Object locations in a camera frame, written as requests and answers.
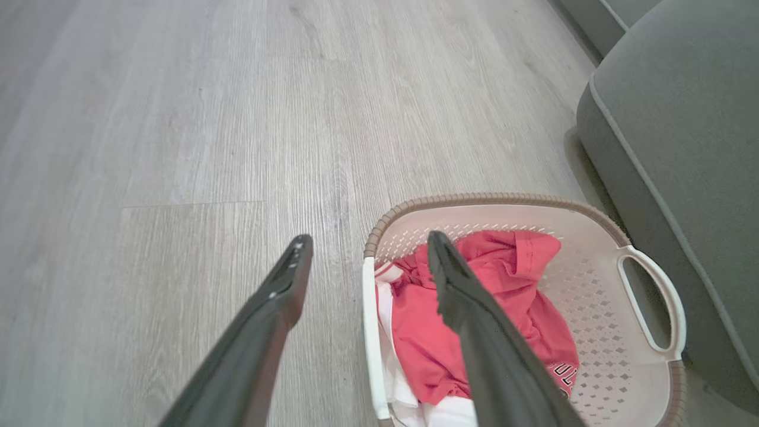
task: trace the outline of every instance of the white laundry basket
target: white laundry basket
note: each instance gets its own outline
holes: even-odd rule
[[[439,229],[451,240],[482,229],[530,229],[562,243],[539,289],[553,302],[577,343],[581,368],[571,402],[588,425],[685,424],[685,314],[669,278],[598,210],[561,198],[468,194],[407,201],[385,214],[364,251],[364,339],[372,401],[380,425],[391,425],[380,357],[374,265],[410,254]],[[622,261],[653,277],[666,302],[671,343],[653,341]]]

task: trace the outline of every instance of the wooden floor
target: wooden floor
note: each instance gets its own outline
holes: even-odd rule
[[[548,0],[3,2],[0,425],[155,425],[300,232],[269,424],[372,425],[371,226],[440,193],[598,203],[593,70]],[[695,396],[692,425],[757,425]]]

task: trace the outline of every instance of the sofa cushion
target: sofa cushion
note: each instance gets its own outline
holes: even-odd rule
[[[636,246],[671,276],[687,356],[759,412],[759,4],[665,0],[615,46],[578,108]]]

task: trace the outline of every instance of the white garment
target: white garment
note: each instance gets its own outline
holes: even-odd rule
[[[476,427],[474,402],[463,397],[446,397],[438,405],[419,403],[411,391],[392,342],[392,287],[403,270],[385,263],[375,270],[379,348],[382,353],[385,394],[396,427]]]

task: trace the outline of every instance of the basket rim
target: basket rim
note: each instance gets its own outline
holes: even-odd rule
[[[529,193],[462,193],[453,195],[440,195],[432,197],[415,198],[395,205],[380,218],[364,246],[364,258],[373,257],[380,246],[385,231],[398,218],[411,212],[438,207],[469,206],[476,204],[520,204],[542,207],[558,207],[560,209],[573,210],[591,218],[602,226],[619,246],[630,245],[630,238],[619,228],[606,214],[590,206],[589,204],[548,195],[534,195]]]
[[[685,422],[685,401],[688,381],[682,360],[669,362],[669,405],[659,421],[662,427],[682,427]]]

